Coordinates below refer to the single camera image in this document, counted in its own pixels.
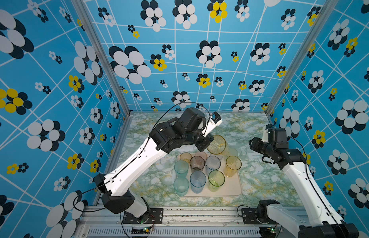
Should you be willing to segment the tall yellow-olive tumbler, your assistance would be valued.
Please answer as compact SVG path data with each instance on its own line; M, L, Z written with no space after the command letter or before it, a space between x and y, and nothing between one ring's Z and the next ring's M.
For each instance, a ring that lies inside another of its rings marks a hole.
M209 153L214 155L224 155L227 156L229 153L229 146L226 140L221 135L213 135L213 141L207 147Z

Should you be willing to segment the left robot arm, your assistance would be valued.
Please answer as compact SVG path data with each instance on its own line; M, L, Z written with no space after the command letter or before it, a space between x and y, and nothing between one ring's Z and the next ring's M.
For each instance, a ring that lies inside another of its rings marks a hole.
M120 166L108 174L99 174L94 182L103 193L102 203L114 214L128 212L139 222L151 215L146 200L135 196L130 186L152 164L174 149L184 145L195 145L204 151L214 140L211 131L222 123L221 116L214 112L209 118L197 108L187 108L179 118L157 122L143 144Z

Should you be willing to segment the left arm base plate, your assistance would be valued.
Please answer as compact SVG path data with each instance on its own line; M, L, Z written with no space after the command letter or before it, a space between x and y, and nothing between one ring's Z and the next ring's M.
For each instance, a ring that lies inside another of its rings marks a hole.
M150 208L141 217L134 217L131 213L124 212L122 222L124 224L152 225L162 224L164 209Z

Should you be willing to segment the short pink textured cup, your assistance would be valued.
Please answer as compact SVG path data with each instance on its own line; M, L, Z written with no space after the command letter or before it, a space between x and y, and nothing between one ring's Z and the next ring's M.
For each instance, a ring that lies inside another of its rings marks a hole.
M196 152L195 156L200 156L203 159L207 159L207 154L205 152Z

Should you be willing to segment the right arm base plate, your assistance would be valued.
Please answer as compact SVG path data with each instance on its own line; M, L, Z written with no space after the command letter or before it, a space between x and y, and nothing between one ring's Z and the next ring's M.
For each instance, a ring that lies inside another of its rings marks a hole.
M276 226L277 223L273 220L269 222L259 221L257 216L257 209L255 208L241 208L239 214L243 219L243 223L245 225L268 225L268 226Z

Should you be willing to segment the tall grey tumbler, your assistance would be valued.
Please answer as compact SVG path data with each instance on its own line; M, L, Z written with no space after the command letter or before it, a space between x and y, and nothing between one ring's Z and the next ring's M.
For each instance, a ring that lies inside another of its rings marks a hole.
M194 156L191 158L189 165L192 172L203 171L205 160L201 156Z

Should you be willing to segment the tall amber tumbler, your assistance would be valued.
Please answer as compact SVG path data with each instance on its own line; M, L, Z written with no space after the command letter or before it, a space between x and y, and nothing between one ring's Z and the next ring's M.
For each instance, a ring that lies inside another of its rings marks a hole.
M229 156L226 159L226 165L224 169L224 174L227 177L233 177L239 169L242 167L242 162L237 156Z

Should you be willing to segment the tall green tumbler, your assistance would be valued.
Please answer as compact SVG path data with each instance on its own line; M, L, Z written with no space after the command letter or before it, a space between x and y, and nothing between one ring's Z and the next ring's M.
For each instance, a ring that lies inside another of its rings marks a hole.
M225 183L225 176L219 170L212 170L208 175L208 180L209 190L215 192Z

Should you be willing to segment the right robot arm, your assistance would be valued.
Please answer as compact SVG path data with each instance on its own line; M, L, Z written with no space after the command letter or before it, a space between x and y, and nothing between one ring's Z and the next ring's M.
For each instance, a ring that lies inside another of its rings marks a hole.
M257 218L260 222L274 221L297 238L359 237L356 226L344 221L317 186L303 154L289 148L285 129L268 124L263 128L262 138L254 137L249 145L284 172L302 201L309 224L304 225L300 218L273 199L259 202Z

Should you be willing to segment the tall frosted blue tumbler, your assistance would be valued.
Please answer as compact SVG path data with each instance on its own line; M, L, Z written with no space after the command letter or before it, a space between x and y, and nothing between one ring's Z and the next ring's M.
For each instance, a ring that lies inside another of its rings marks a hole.
M190 176L191 190L195 194L201 193L206 184L206 175L201 171L195 171Z

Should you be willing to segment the short green cup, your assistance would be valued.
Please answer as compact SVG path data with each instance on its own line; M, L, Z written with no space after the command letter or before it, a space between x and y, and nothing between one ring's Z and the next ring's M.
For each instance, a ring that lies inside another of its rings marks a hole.
M238 157L239 156L239 153L238 153L237 149L235 149L235 148L229 148L228 153L227 153L227 156L228 157L230 157L230 156L236 156L236 157Z

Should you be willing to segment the tall teal tumbler front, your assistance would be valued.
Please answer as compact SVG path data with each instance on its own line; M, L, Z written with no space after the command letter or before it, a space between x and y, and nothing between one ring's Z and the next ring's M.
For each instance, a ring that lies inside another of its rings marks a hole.
M186 178L188 174L189 164L186 161L176 161L174 165L174 171L178 178Z

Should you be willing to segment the tall teal tumbler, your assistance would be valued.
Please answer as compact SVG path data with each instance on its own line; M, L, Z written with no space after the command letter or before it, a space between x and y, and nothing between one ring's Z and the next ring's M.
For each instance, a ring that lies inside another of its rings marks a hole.
M189 189L189 181L184 177L176 178L173 187L178 196L185 196Z
M189 164L186 161L176 161L174 165L174 171L178 178L186 178L188 174Z

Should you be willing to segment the short yellow cup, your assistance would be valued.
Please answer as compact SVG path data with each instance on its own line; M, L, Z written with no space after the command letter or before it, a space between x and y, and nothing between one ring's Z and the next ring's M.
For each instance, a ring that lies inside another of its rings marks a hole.
M185 161L187 163L190 162L191 158L192 158L192 155L188 152L184 152L184 153L180 154L180 156L179 156L179 159L181 161Z

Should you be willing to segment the tall light blue faceted tumbler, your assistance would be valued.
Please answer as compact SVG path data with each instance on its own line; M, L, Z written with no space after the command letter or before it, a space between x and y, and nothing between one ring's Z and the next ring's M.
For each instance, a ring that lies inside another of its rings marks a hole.
M212 171L219 170L221 160L214 155L209 156L205 161L205 166L207 174L210 174Z

